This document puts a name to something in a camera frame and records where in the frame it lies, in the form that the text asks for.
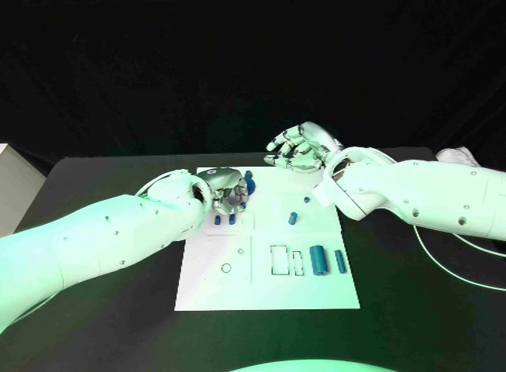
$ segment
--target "black tabletop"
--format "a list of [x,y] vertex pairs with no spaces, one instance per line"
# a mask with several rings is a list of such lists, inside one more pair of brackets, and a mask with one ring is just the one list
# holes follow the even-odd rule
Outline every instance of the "black tabletop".
[[[434,159],[422,148],[385,152],[396,160]],[[17,231],[132,194],[170,170],[262,166],[262,156],[66,158]],[[176,242],[131,267],[73,285],[7,328],[0,371],[220,372],[292,359],[351,360],[398,371],[504,371],[506,293],[448,275],[389,212],[340,220],[360,309],[174,312],[184,246]],[[450,270],[506,287],[501,258],[450,234],[419,231]]]

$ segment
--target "white paper sheet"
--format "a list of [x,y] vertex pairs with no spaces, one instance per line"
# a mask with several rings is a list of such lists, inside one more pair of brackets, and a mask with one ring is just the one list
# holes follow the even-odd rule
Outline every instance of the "white paper sheet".
[[[245,211],[235,216],[235,225],[229,225],[227,216],[214,225],[216,214],[210,212],[200,231],[186,240],[174,309],[359,308],[336,209],[323,208],[310,193],[321,172],[232,168],[242,174],[252,172],[255,192]],[[297,213],[294,225],[288,224],[291,212]],[[308,248],[315,245],[324,247],[330,271],[324,276],[311,272]],[[271,246],[287,247],[287,275],[272,274]],[[344,256],[346,274],[337,270],[336,250]],[[294,260],[294,252],[300,252],[300,260]],[[284,266],[281,258],[276,254],[276,265]]]

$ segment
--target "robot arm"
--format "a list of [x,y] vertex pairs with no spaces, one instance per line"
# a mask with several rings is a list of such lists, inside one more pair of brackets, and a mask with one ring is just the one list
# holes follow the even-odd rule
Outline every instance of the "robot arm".
[[[334,203],[356,220],[385,208],[411,225],[506,241],[504,172],[438,161],[398,163],[376,149],[333,147],[338,142],[308,122],[285,132],[300,133],[300,138],[281,137],[279,155],[289,152],[294,143],[314,137],[311,153],[302,157],[295,151],[292,159],[265,157],[265,162],[292,171],[317,171],[317,163],[324,165],[323,181],[313,190],[323,206]],[[317,143],[324,138],[330,138],[328,146],[321,149]],[[266,149],[278,144],[279,137]]]
[[62,289],[147,258],[186,239],[210,208],[222,215],[248,191],[238,170],[197,175],[176,170],[152,180],[135,196],[99,201],[59,220],[0,239],[0,333],[20,314]]

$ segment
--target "black curtain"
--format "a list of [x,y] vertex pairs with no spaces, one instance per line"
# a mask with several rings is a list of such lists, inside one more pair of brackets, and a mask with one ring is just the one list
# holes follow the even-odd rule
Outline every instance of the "black curtain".
[[63,157],[465,145],[506,169],[506,1],[24,2],[0,12],[0,142]]

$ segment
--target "metal hand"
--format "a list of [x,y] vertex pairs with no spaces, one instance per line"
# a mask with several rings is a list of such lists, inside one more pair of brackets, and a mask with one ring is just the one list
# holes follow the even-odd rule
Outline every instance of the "metal hand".
[[[245,210],[239,205],[246,202],[246,183],[240,172],[232,168],[212,168],[196,174],[206,181],[213,193],[213,211],[220,215],[232,215]],[[238,205],[229,203],[229,196],[233,190]]]
[[[278,155],[266,155],[264,161],[297,173],[314,173],[328,162],[336,152],[344,148],[338,140],[313,122],[304,122],[285,130],[271,140],[265,148],[272,151],[281,144],[284,145]],[[284,157],[292,149],[289,158]]]

